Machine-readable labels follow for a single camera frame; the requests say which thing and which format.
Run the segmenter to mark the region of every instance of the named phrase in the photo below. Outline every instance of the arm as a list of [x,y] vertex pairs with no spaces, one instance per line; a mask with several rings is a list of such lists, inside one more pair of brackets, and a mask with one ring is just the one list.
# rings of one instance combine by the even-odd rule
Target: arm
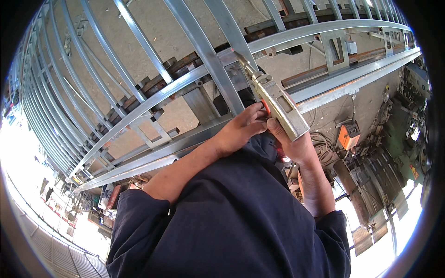
[[311,141],[309,132],[291,142],[281,125],[275,119],[267,120],[270,132],[280,141],[286,155],[300,165],[304,181],[304,206],[318,218],[335,210],[335,199],[331,185],[326,179],[320,161]]
[[261,108],[261,102],[247,107],[214,137],[157,173],[143,190],[154,199],[176,202],[184,186],[199,171],[239,150],[252,136],[266,131],[263,118],[267,113]]

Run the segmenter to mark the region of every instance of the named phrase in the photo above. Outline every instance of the orange ring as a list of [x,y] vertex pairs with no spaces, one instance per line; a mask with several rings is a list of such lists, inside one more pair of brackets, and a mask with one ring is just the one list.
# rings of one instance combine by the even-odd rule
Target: orange ring
[[267,105],[266,101],[262,98],[261,102],[263,103],[264,108],[266,109],[267,115],[270,115],[271,114],[271,110],[269,109],[269,106]]

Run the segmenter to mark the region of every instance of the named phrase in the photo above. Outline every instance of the forearm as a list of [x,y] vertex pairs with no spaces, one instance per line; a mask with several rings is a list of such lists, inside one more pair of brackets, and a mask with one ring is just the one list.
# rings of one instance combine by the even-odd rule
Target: forearm
[[218,158],[216,149],[208,141],[204,142],[157,173],[143,190],[155,199],[168,200],[172,204],[177,201],[188,181]]
[[324,175],[315,150],[300,162],[304,206],[313,217],[322,217],[335,210],[331,185]]

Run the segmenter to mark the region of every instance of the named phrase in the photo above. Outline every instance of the shirt sleeve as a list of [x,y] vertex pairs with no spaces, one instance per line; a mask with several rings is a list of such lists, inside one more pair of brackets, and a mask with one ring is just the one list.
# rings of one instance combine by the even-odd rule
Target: shirt sleeve
[[139,189],[121,193],[106,262],[110,277],[140,273],[168,224],[169,206]]
[[315,233],[320,238],[328,259],[331,277],[351,275],[351,252],[346,234],[346,217],[341,210],[323,216],[316,223]]

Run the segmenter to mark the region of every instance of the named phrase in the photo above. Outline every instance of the orange welding machine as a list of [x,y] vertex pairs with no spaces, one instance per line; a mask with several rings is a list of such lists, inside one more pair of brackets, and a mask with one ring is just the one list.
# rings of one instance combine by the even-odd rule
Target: orange welding machine
[[338,141],[342,144],[344,149],[348,150],[354,147],[360,138],[360,129],[357,121],[350,121],[341,125]]

